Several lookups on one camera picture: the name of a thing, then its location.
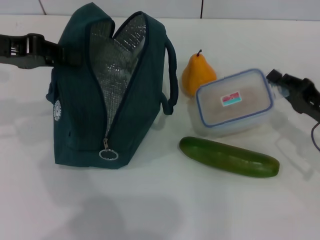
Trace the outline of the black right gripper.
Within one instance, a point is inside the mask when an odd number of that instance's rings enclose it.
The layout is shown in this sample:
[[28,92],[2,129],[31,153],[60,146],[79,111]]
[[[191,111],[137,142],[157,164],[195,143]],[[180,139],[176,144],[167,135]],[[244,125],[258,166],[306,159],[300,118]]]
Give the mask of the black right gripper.
[[274,86],[276,100],[286,98],[299,114],[306,114],[311,118],[320,117],[320,92],[310,79],[300,79],[287,73],[282,75],[276,69],[269,72],[266,79]]

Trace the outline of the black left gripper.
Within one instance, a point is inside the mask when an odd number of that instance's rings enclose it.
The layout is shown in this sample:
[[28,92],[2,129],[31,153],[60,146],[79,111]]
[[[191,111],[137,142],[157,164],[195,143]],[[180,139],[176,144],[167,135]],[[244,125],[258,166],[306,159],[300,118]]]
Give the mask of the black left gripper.
[[45,40],[37,33],[0,36],[0,62],[20,69],[52,67],[54,64],[79,67],[82,54]]

